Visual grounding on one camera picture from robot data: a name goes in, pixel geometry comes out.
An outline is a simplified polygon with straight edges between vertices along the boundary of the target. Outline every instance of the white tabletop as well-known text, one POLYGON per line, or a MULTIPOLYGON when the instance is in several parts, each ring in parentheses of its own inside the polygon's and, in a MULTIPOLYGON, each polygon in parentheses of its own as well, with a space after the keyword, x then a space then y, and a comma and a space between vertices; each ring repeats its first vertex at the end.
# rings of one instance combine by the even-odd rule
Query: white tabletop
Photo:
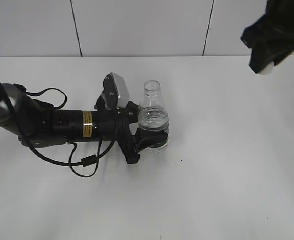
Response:
MULTIPOLYGON (((0 82, 59 88, 70 110, 93 109, 109 72, 135 103, 143 83, 158 80, 170 114, 165 152, 127 165, 114 146, 89 179, 38 159, 0 128, 0 240, 294 240, 294 56, 268 76, 248 61, 0 58, 0 82)), ((81 144, 74 161, 96 148, 81 144)), ((41 153, 66 161, 70 151, 41 153)))

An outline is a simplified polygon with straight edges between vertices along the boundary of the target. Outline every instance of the black object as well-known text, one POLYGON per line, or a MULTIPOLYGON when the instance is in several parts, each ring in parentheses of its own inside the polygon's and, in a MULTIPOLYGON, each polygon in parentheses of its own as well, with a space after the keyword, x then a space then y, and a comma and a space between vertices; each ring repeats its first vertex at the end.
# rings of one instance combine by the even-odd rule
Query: black object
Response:
POLYGON ((252 49, 249 66, 256 74, 271 62, 280 64, 294 52, 294 0, 269 0, 265 15, 245 29, 241 40, 252 49))
POLYGON ((66 103, 66 96, 59 107, 27 96, 40 96, 48 90, 59 91, 65 96, 55 88, 29 93, 21 85, 0 84, 0 100, 4 101, 4 104, 0 103, 0 127, 18 135, 23 146, 29 147, 35 155, 49 163, 70 168, 92 164, 97 167, 99 159, 107 154, 114 142, 118 142, 127 163, 136 164, 141 150, 168 139, 164 131, 138 129, 135 135, 131 135, 129 124, 138 122, 138 106, 129 101, 123 79, 114 73, 104 80, 104 90, 94 107, 96 111, 60 110, 66 103), (110 144, 100 154, 102 141, 110 144), (71 156, 77 147, 74 142, 99 142, 99 153, 71 163, 71 156), (74 146, 68 163, 56 162, 35 150, 65 143, 74 146))

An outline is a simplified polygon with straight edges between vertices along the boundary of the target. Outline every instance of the plastic water bottle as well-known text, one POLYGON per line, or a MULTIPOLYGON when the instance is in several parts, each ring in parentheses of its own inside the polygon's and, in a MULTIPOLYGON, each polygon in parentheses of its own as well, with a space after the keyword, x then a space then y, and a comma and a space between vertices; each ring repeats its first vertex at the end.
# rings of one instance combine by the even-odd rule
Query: plastic water bottle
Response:
MULTIPOLYGON (((169 133, 169 115, 165 109, 160 83, 157 81, 152 80, 144 84, 144 99, 139 105, 138 123, 139 128, 145 131, 169 133)), ((167 145, 168 140, 146 150, 159 153, 165 150, 167 145)))

